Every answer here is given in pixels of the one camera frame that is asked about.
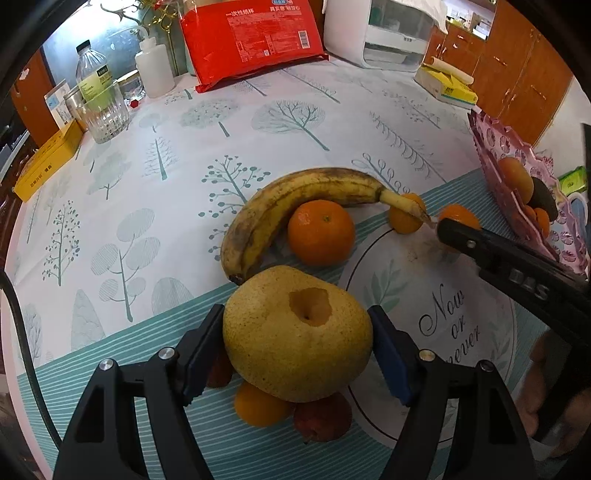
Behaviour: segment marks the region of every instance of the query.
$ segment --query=human hand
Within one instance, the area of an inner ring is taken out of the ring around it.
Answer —
[[[527,372],[523,389],[515,402],[528,437],[533,436],[538,429],[538,410],[548,393],[542,370],[547,353],[545,351],[546,338],[547,333],[543,334],[532,348],[530,358],[534,364]],[[591,423],[591,388],[583,390],[570,401],[564,411],[563,420],[570,429],[550,454],[552,457],[558,457],[574,450],[589,428]]]

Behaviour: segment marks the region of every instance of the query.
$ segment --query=blue gripper pad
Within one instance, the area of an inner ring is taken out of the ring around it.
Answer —
[[[420,392],[422,375],[418,348],[406,332],[397,330],[380,306],[368,310],[374,327],[374,355],[390,393],[409,407]]]

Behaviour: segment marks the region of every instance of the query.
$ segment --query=small red object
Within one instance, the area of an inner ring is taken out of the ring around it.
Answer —
[[[217,82],[324,54],[308,0],[235,0],[205,5],[181,20],[200,93]]]

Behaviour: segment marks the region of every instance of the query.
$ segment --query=pink fruit basket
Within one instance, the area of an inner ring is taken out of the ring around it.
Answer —
[[[550,174],[546,164],[536,158],[531,145],[522,142],[511,127],[505,127],[496,118],[475,111],[471,111],[468,118],[488,188],[517,237],[528,247],[568,266],[576,274],[586,275],[589,259],[579,225],[570,202],[560,190],[560,183]],[[497,161],[504,157],[519,158],[529,174],[543,181],[554,196],[558,219],[550,224],[547,239],[542,237],[540,227],[525,214],[518,192],[504,182],[497,165]]]

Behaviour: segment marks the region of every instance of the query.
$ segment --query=screw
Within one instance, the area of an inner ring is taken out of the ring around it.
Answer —
[[[483,369],[487,373],[491,373],[495,371],[495,366],[489,360],[481,360],[479,362],[480,368]]]
[[[424,360],[425,362],[433,362],[433,360],[435,360],[435,353],[433,353],[431,350],[421,350],[418,353],[418,357],[421,360]]]
[[[115,362],[113,361],[112,358],[105,358],[104,360],[102,360],[99,363],[99,368],[103,371],[106,372],[107,370],[111,370],[111,368],[113,368],[113,365],[115,364]]]
[[[168,360],[172,357],[174,357],[174,354],[176,352],[174,351],[174,348],[170,347],[170,346],[165,346],[164,348],[162,348],[159,352],[158,352],[158,357],[161,360]]]

